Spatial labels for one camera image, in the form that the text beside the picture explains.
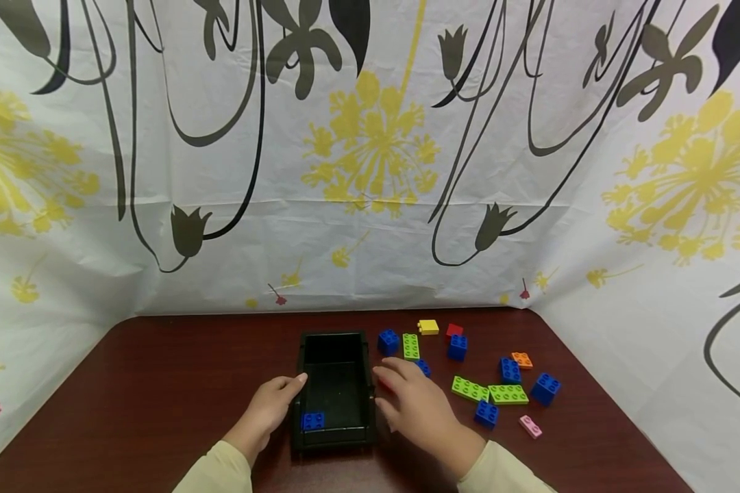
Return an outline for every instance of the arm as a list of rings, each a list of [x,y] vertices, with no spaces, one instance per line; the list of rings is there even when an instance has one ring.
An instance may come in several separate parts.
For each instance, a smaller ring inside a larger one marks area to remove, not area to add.
[[[512,453],[488,442],[469,473],[458,482],[460,493],[555,493]]]
[[[384,398],[376,398],[375,404],[392,430],[400,431],[460,478],[460,493],[553,492],[498,443],[486,443],[461,425],[443,390],[424,377],[416,364],[394,357],[382,363],[373,372],[396,396],[397,405]]]
[[[173,493],[251,493],[250,472],[271,432],[280,426],[307,374],[277,377],[258,388],[241,419],[200,457]]]

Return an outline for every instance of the hand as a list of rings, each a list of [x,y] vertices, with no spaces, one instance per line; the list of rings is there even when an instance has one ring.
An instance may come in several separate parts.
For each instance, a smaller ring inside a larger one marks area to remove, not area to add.
[[[376,398],[393,431],[437,458],[456,478],[467,475],[482,453],[485,440],[458,422],[447,396],[416,364],[384,358],[373,372],[397,397],[397,406]]]
[[[271,432],[280,426],[291,404],[307,382],[307,374],[295,379],[277,377],[262,384],[244,411],[244,416],[223,438],[243,453],[251,468],[255,459],[269,443]]]

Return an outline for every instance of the red flower print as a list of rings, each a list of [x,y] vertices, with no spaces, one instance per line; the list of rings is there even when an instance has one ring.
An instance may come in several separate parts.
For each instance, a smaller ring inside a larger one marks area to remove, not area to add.
[[[288,302],[288,300],[286,300],[285,296],[280,296],[280,293],[277,292],[276,289],[273,289],[273,286],[271,284],[267,284],[267,286],[269,286],[271,288],[271,290],[273,291],[273,293],[277,295],[277,301],[275,301],[275,303],[277,305],[283,306],[283,305],[285,305]]]
[[[526,290],[526,279],[521,278],[523,281],[523,291],[521,291],[521,294],[519,295],[521,297],[521,300],[528,300],[529,299],[529,291]]]

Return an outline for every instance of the green lego brick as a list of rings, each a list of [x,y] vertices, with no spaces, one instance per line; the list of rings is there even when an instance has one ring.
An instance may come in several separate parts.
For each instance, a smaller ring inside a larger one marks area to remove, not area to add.
[[[420,359],[419,341],[417,340],[417,334],[403,334],[403,357],[409,362],[415,362],[416,360]]]
[[[529,403],[529,398],[520,385],[488,385],[488,390],[490,390],[494,404],[511,405]]]
[[[475,403],[489,401],[490,398],[488,388],[469,382],[469,380],[460,378],[458,375],[455,375],[455,378],[452,380],[452,392],[459,396],[464,396],[471,401],[475,401]]]

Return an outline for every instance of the blue lego brick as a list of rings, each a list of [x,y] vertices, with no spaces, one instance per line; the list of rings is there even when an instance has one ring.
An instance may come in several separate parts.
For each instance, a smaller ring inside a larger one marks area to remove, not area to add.
[[[320,430],[323,428],[324,421],[323,412],[306,412],[301,415],[301,429],[304,431]]]
[[[449,339],[447,356],[451,359],[457,359],[458,362],[462,362],[467,357],[467,348],[467,339],[464,336],[455,334],[452,336],[452,339]]]
[[[551,375],[547,373],[543,373],[532,387],[530,396],[532,399],[539,401],[540,404],[548,406],[551,405],[551,401],[554,400],[556,393],[559,391],[561,386],[562,384],[559,383],[559,380],[551,377]]]
[[[502,376],[502,385],[521,385],[521,368],[510,358],[501,358],[499,373]]]
[[[418,367],[420,367],[422,373],[424,373],[427,378],[430,378],[430,367],[427,363],[424,362],[424,359],[417,359],[415,363]]]
[[[489,427],[493,430],[496,425],[496,420],[499,418],[499,408],[494,405],[488,404],[488,401],[480,401],[477,404],[477,411],[474,412],[474,420],[480,425]]]
[[[395,331],[386,329],[378,336],[378,350],[385,357],[390,357],[395,354],[400,348],[400,337],[397,337]]]

